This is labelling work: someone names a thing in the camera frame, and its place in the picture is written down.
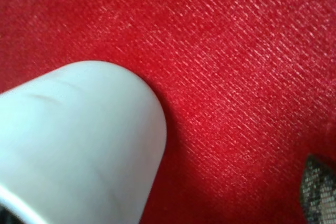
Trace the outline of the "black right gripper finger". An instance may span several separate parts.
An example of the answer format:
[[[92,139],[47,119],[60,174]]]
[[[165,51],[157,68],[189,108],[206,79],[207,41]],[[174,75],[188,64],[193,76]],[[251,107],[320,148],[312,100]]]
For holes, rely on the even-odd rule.
[[[315,155],[306,159],[300,206],[307,223],[335,223],[335,169]]]

